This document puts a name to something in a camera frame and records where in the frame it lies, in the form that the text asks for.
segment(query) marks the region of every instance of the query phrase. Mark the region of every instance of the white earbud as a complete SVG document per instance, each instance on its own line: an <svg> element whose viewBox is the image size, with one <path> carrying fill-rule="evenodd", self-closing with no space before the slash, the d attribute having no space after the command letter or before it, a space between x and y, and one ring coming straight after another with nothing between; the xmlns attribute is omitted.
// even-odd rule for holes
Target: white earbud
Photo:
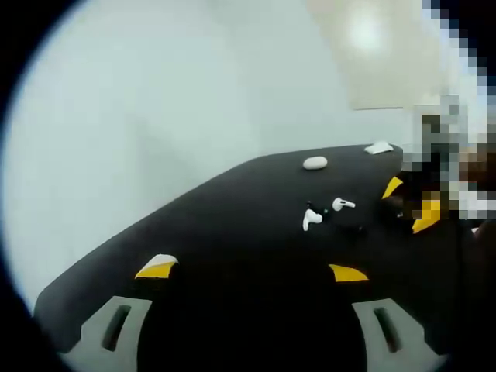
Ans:
<svg viewBox="0 0 496 372"><path fill-rule="evenodd" d="M343 209L343 207L355 208L355 203L341 198L336 198L332 202L332 209L334 209L336 212L339 212L341 209Z"/></svg>
<svg viewBox="0 0 496 372"><path fill-rule="evenodd" d="M322 222L322 216L319 213L313 212L311 209L307 209L303 218L303 231L308 231L308 224L320 222Z"/></svg>

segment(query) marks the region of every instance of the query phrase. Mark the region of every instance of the white wall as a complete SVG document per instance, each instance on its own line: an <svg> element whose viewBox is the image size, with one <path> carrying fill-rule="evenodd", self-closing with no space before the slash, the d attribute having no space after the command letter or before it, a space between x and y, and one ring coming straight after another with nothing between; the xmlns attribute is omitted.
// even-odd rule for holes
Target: white wall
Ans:
<svg viewBox="0 0 496 372"><path fill-rule="evenodd" d="M245 160L401 143L407 121L348 109L299 0L85 2L13 102L3 214L18 288L31 308L99 244Z"/></svg>

